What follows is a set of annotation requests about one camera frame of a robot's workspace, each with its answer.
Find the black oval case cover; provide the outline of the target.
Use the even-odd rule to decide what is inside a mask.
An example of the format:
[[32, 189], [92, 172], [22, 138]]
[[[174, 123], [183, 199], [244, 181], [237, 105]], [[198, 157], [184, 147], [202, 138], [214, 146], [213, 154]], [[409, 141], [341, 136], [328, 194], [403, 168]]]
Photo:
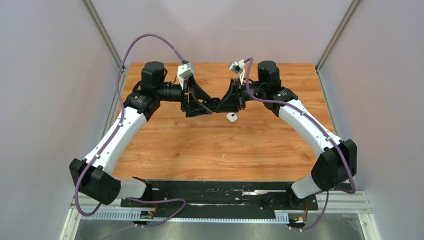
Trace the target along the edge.
[[215, 111], [215, 109], [220, 105], [221, 99], [218, 97], [213, 97], [209, 100], [208, 106], [212, 111]]

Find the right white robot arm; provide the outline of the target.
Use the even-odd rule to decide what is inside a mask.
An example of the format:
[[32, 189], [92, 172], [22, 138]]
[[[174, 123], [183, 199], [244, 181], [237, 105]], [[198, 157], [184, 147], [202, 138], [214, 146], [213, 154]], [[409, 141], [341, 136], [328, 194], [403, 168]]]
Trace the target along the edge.
[[357, 145], [351, 139], [343, 140], [321, 124], [304, 106], [298, 96], [282, 85], [280, 69], [272, 60], [261, 61], [257, 65], [257, 80], [251, 81], [252, 58], [232, 61], [228, 68], [237, 74], [221, 99], [215, 112], [237, 112], [246, 106], [247, 101], [262, 102], [274, 115], [288, 123], [310, 146], [317, 160], [311, 172], [289, 184], [285, 195], [286, 204], [298, 209], [310, 195], [342, 188], [349, 181], [351, 189], [357, 191], [353, 180], [357, 167]]

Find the white earbud charging case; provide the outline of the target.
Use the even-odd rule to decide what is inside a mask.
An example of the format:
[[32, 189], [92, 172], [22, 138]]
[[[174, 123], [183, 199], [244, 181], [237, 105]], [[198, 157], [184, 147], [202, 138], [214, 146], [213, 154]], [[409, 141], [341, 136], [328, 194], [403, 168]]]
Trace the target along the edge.
[[235, 123], [238, 120], [238, 116], [234, 112], [229, 112], [226, 114], [226, 118], [231, 122]]

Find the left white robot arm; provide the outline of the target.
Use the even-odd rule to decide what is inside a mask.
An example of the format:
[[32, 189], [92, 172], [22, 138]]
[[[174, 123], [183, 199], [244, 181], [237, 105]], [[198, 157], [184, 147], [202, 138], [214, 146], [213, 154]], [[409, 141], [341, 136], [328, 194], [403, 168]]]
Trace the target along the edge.
[[140, 81], [123, 102], [123, 109], [108, 132], [84, 159], [75, 158], [69, 165], [77, 193], [103, 205], [115, 199], [134, 198], [140, 206], [149, 206], [153, 193], [140, 178], [118, 179], [111, 174], [121, 154], [134, 135], [161, 106], [161, 102], [178, 102], [187, 118], [210, 115], [212, 110], [202, 101], [210, 100], [194, 78], [194, 65], [183, 61], [177, 68], [178, 83], [166, 82], [167, 69], [162, 62], [150, 61], [141, 71]]

